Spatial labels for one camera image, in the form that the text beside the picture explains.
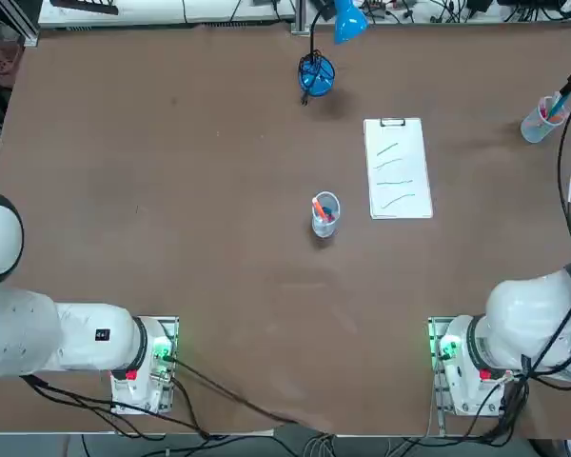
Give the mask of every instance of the brown table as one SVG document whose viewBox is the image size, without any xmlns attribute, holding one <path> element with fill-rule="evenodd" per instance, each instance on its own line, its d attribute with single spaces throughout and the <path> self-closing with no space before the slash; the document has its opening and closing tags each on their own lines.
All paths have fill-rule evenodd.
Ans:
<svg viewBox="0 0 571 457">
<path fill-rule="evenodd" d="M 422 434 L 427 317 L 483 312 L 501 280 L 571 260 L 559 135 L 529 146 L 519 133 L 571 69 L 571 28 L 331 41 L 319 33 L 335 90 L 303 108 L 296 66 L 308 42 L 282 27 L 43 38 L 26 52 L 0 146 L 0 191 L 27 230 L 10 284 L 179 315 L 182 357 L 311 427 Z M 381 116 L 423 119 L 430 220 L 370 220 L 363 120 Z M 343 205 L 328 248 L 309 234 L 320 189 Z M 49 379 L 108 396 L 106 375 Z M 274 425 L 183 379 L 205 427 Z M 178 399 L 174 416 L 185 411 Z M 448 431 L 466 424 L 449 419 Z M 0 380 L 0 431 L 103 429 Z M 521 431 L 571 438 L 571 394 L 533 385 Z"/>
</svg>

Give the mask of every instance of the clipboard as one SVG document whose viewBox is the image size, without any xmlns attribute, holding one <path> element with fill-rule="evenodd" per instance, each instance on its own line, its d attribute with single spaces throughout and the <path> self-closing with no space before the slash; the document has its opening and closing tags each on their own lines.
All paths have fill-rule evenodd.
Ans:
<svg viewBox="0 0 571 457">
<path fill-rule="evenodd" d="M 372 219 L 431 218 L 421 119 L 365 119 L 364 141 Z"/>
</svg>

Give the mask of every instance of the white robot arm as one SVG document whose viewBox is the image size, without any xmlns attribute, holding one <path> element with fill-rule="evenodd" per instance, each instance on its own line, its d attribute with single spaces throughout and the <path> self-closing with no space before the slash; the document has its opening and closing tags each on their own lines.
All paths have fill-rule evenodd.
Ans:
<svg viewBox="0 0 571 457">
<path fill-rule="evenodd" d="M 21 217 L 0 195 L 0 283 L 16 268 L 23 246 Z M 165 324 L 173 328 L 174 321 Z M 157 318 L 131 317 L 107 304 L 55 304 L 46 295 L 0 285 L 0 377 L 110 370 L 113 400 L 166 411 L 171 369 L 161 356 L 175 350 L 169 336 Z"/>
<path fill-rule="evenodd" d="M 455 412 L 475 415 L 497 383 L 524 371 L 540 355 L 571 309 L 571 264 L 546 276 L 504 281 L 491 292 L 484 316 L 458 316 L 440 341 L 444 373 Z M 546 352 L 538 371 L 571 359 L 571 318 Z M 552 377 L 571 381 L 571 363 Z M 482 415 L 497 415 L 503 389 Z"/>
</svg>

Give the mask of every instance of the floor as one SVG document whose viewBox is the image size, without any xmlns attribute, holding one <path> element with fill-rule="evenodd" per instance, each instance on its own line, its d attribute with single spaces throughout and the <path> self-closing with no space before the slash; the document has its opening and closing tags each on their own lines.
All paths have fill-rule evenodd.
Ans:
<svg viewBox="0 0 571 457">
<path fill-rule="evenodd" d="M 315 436 L 315 432 L 303 427 L 287 426 L 277 430 L 275 436 L 291 447 L 299 456 L 303 457 L 306 441 Z M 140 442 L 128 440 L 114 435 L 86 435 L 86 442 L 90 457 L 142 457 L 147 452 L 165 451 L 168 447 L 198 446 L 201 440 L 194 435 L 172 435 L 160 443 Z M 402 440 L 392 438 L 392 449 Z M 389 446 L 387 438 L 337 438 L 334 442 L 335 454 L 338 457 L 383 457 Z M 171 452 L 171 455 L 186 455 L 185 453 Z M 198 452 L 202 457 L 287 457 L 278 444 L 266 438 L 246 439 L 219 449 Z M 86 457 L 82 448 L 80 435 L 0 435 L 0 457 Z M 168 456 L 169 453 L 160 452 L 157 456 Z M 537 453 L 526 440 L 512 440 L 504 448 L 492 448 L 464 443 L 456 447 L 422 448 L 415 447 L 407 457 L 537 457 Z M 313 452 L 319 455 L 318 449 Z M 308 450 L 305 457 L 313 457 Z"/>
</svg>

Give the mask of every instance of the transparent cup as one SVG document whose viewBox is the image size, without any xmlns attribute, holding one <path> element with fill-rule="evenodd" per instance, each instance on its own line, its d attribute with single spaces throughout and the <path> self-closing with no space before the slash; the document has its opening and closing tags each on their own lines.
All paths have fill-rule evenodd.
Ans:
<svg viewBox="0 0 571 457">
<path fill-rule="evenodd" d="M 334 234 L 341 218 L 341 203 L 332 192 L 320 192 L 315 198 L 324 210 L 327 220 L 324 219 L 311 204 L 311 226 L 320 238 L 328 238 Z"/>
<path fill-rule="evenodd" d="M 561 125 L 569 117 L 569 111 L 563 106 L 549 120 L 546 119 L 556 100 L 555 97 L 543 97 L 529 115 L 524 118 L 521 123 L 521 133 L 526 141 L 539 143 L 550 131 Z"/>
</svg>

